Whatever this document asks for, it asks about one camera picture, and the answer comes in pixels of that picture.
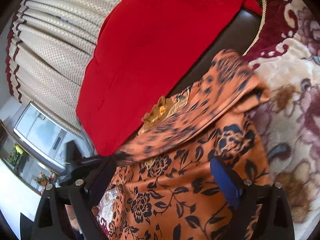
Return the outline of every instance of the cream rope trim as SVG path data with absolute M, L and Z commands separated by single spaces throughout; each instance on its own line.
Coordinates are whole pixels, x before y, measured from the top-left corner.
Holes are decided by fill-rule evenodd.
M 260 32 L 262 30 L 262 27 L 264 26 L 264 24 L 266 22 L 266 11 L 267 11 L 267 1 L 266 0 L 262 0 L 262 19 L 261 19 L 261 24 L 260 24 L 260 28 L 259 28 L 258 34 L 257 34 L 256 38 L 253 40 L 253 42 L 250 45 L 250 47 L 243 54 L 243 56 L 245 56 L 248 53 L 248 51 L 251 49 L 251 47 L 258 41 Z

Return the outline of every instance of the metal bolt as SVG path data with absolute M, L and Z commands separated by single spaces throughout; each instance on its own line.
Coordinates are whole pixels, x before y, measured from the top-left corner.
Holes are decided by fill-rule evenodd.
M 250 186 L 252 184 L 252 181 L 249 179 L 244 179 L 243 183 L 246 184 L 247 186 Z
M 50 190 L 50 189 L 52 189 L 53 188 L 53 185 L 52 184 L 48 184 L 47 186 L 45 186 L 45 189 L 46 190 Z
M 77 179 L 76 180 L 76 186 L 81 186 L 84 183 L 83 179 Z
M 282 188 L 282 185 L 281 185 L 280 182 L 276 182 L 276 183 L 275 183 L 275 186 L 276 186 L 277 188 Z

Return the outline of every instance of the orange floral fabric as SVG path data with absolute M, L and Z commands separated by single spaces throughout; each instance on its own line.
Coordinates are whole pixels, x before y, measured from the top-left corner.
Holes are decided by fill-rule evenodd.
M 224 50 L 187 89 L 186 106 L 116 153 L 128 164 L 110 184 L 118 190 L 110 239 L 219 237 L 232 209 L 210 172 L 213 156 L 223 156 L 242 179 L 269 183 L 261 138 L 245 114 L 269 99 L 265 83 L 236 52 Z M 148 168 L 144 160 L 151 157 Z

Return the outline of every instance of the curtain fold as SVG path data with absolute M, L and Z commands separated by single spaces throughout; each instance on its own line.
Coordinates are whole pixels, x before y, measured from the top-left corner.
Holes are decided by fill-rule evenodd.
M 10 94 L 75 134 L 75 108 L 100 28 L 121 0 L 23 0 L 7 46 Z

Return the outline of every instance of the blue gripper pad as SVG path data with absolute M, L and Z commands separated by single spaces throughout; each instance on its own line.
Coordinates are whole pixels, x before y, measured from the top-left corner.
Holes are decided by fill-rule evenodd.
M 228 174 L 231 169 L 223 163 L 222 159 L 218 158 L 220 157 L 213 157 L 210 161 L 211 174 L 227 200 L 228 205 L 236 209 L 240 205 L 239 190 Z

